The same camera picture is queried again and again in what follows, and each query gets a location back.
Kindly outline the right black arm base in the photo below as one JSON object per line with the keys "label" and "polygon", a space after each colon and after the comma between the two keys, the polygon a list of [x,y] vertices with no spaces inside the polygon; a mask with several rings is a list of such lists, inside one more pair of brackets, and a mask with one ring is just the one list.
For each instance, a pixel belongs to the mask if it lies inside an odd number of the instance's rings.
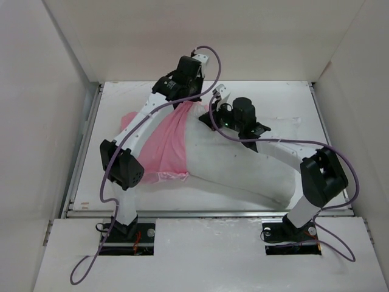
{"label": "right black arm base", "polygon": [[263,222],[262,235],[266,243],[294,243],[317,239],[317,231],[312,222],[301,228],[282,222]]}

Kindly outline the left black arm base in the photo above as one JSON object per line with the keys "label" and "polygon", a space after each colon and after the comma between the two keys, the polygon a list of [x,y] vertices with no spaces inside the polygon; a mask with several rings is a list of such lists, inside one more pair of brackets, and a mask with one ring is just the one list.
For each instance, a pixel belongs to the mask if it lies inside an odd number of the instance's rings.
{"label": "left black arm base", "polygon": [[156,234],[156,224],[151,222],[131,223],[129,228],[120,230],[119,224],[115,223],[106,239],[106,244],[125,244],[138,242],[142,245],[153,244]]}

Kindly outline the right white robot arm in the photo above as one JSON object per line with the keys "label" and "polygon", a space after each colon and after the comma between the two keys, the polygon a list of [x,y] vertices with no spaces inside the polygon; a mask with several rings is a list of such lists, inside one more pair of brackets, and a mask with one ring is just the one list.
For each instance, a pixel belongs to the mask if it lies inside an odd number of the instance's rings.
{"label": "right white robot arm", "polygon": [[231,105],[213,96],[200,121],[224,138],[249,150],[275,158],[300,174],[302,197],[283,217],[280,229],[294,241],[324,207],[348,186],[348,178],[329,145],[317,141],[285,139],[256,119],[251,100],[239,97]]}

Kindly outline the white pillow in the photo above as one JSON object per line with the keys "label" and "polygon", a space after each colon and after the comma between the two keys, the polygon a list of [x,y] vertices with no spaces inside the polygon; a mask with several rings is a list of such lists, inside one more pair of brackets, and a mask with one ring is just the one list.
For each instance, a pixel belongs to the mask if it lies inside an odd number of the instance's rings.
{"label": "white pillow", "polygon": [[204,105],[191,106],[184,141],[190,175],[223,186],[261,195],[286,207],[296,192],[296,171],[277,159],[237,142],[237,133],[212,131],[199,120]]}

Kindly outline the pink pillowcase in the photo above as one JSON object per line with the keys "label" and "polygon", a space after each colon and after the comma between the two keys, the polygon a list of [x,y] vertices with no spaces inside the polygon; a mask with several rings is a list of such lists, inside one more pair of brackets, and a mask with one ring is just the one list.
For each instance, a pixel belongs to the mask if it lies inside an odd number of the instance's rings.
{"label": "pink pillowcase", "polygon": [[179,104],[147,139],[138,158],[145,169],[141,184],[185,181],[189,177],[185,131],[190,113],[198,105],[199,102]]}

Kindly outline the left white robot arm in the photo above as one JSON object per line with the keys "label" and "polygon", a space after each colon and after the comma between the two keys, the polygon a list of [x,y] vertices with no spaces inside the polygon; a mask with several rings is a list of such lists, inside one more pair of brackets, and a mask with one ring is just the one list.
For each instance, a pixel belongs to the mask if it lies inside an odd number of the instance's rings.
{"label": "left white robot arm", "polygon": [[174,71],[158,79],[143,108],[129,125],[113,141],[105,139],[100,144],[104,170],[107,169],[113,154],[117,153],[108,172],[108,180],[119,206],[125,209],[118,211],[111,223],[116,236],[125,242],[136,235],[135,186],[145,173],[145,167],[139,159],[140,152],[157,126],[177,105],[168,105],[154,114],[150,112],[164,103],[187,97],[196,96],[194,100],[200,101],[199,95],[202,92],[208,60],[209,57],[202,54],[181,57]]}

